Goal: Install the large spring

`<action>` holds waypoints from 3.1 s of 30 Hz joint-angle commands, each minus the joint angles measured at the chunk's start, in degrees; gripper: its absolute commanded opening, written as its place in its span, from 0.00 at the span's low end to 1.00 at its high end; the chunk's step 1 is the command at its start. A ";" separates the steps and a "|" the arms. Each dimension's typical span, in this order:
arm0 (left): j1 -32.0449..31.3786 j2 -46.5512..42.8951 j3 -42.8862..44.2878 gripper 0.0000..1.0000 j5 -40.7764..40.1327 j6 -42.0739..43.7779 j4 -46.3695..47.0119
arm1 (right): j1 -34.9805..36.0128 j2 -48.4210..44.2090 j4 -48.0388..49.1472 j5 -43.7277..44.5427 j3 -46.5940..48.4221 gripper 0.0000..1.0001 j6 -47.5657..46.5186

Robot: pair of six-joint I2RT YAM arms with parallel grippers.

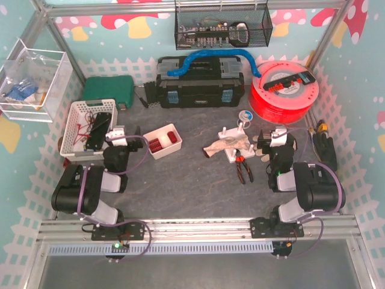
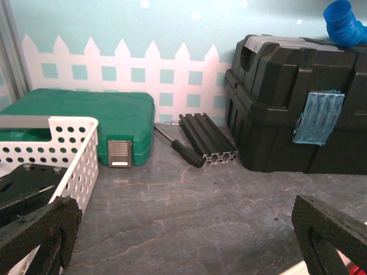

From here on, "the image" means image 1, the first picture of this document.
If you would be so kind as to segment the beige work glove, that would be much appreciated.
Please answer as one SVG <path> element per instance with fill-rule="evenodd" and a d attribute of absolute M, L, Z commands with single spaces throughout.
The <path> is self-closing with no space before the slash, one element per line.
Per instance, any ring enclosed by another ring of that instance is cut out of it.
<path fill-rule="evenodd" d="M 261 162 L 266 163 L 269 162 L 270 156 L 270 143 L 271 137 L 267 134 L 263 134 L 262 137 L 254 136 L 252 138 L 254 141 L 254 152 L 257 157 L 260 157 Z"/>
<path fill-rule="evenodd" d="M 247 141 L 248 137 L 246 135 L 239 137 L 225 137 L 213 142 L 208 147 L 202 148 L 202 151 L 206 158 L 210 158 L 217 152 L 226 149 L 249 150 L 250 144 Z"/>

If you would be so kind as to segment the white spring box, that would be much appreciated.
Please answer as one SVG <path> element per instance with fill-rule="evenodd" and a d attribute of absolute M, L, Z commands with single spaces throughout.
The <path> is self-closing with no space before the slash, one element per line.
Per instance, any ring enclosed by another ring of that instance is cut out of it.
<path fill-rule="evenodd" d="M 178 142 L 175 144 L 172 144 L 171 141 L 169 140 L 169 137 L 167 133 L 169 131 L 173 131 L 178 139 Z M 173 152 L 176 152 L 181 149 L 182 147 L 182 138 L 180 137 L 176 127 L 171 123 L 168 125 L 165 125 L 161 128 L 158 128 L 154 131 L 148 132 L 147 134 L 144 134 L 143 137 L 149 142 L 155 138 L 158 138 L 159 141 L 162 144 L 163 150 L 158 151 L 154 154 L 151 153 L 151 156 L 155 159 L 158 160 L 166 155 L 169 155 Z"/>

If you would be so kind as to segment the white peg base plate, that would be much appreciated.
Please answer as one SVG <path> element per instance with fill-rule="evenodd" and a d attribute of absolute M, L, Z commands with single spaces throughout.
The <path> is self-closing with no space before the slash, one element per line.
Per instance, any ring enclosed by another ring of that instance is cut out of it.
<path fill-rule="evenodd" d="M 232 129 L 227 129 L 226 127 L 222 128 L 222 131 L 218 133 L 218 138 L 220 140 L 226 138 L 234 138 L 235 140 L 244 140 L 245 142 L 241 145 L 238 150 L 244 158 L 251 158 L 255 156 L 253 147 L 254 145 L 250 143 L 248 136 L 246 135 L 242 124 Z M 234 163 L 236 160 L 236 148 L 225 148 L 225 154 L 230 163 Z"/>

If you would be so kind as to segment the large red spring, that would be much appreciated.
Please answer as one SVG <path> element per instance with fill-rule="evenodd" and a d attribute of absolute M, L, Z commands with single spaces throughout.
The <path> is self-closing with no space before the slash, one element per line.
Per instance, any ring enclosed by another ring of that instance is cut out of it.
<path fill-rule="evenodd" d="M 175 144 L 175 143 L 178 142 L 178 139 L 177 139 L 177 137 L 176 137 L 176 135 L 175 135 L 175 133 L 173 131 L 169 131 L 167 133 L 167 135 L 168 135 L 169 140 L 171 141 L 172 144 Z"/>

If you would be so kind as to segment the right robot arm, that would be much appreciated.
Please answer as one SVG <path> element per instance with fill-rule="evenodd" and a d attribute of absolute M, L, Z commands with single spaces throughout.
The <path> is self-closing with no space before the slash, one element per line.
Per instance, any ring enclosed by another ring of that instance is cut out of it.
<path fill-rule="evenodd" d="M 346 194 L 336 174 L 333 139 L 326 130 L 310 129 L 307 135 L 318 159 L 316 163 L 294 161 L 298 143 L 290 129 L 261 131 L 253 138 L 257 144 L 256 155 L 268 164 L 269 188 L 275 193 L 296 194 L 272 210 L 268 219 L 272 227 L 300 223 L 318 214 L 336 213 L 345 206 Z"/>

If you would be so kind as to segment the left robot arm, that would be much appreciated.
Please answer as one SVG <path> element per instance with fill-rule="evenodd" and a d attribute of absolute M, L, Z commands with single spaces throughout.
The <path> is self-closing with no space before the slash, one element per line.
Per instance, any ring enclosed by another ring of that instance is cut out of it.
<path fill-rule="evenodd" d="M 122 193 L 128 184 L 128 161 L 131 152 L 143 148 L 141 129 L 128 138 L 123 128 L 106 134 L 108 147 L 103 151 L 103 164 L 84 168 L 69 164 L 51 197 L 54 211 L 76 215 L 96 226 L 118 226 L 125 222 L 123 213 L 100 199 L 102 192 Z"/>

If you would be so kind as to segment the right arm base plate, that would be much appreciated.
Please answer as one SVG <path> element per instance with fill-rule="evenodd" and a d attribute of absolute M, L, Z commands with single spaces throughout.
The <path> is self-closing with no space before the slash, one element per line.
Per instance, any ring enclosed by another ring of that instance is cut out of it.
<path fill-rule="evenodd" d="M 304 237 L 303 227 L 297 223 L 282 223 L 257 217 L 249 220 L 249 224 L 251 237 L 254 239 Z"/>

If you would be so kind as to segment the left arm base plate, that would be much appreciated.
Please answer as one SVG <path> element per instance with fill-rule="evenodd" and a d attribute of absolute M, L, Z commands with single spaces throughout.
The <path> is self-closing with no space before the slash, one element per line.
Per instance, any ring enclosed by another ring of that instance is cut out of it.
<path fill-rule="evenodd" d="M 137 241 L 144 240 L 145 227 L 138 222 L 132 222 L 125 225 L 94 228 L 91 233 L 92 241 Z"/>

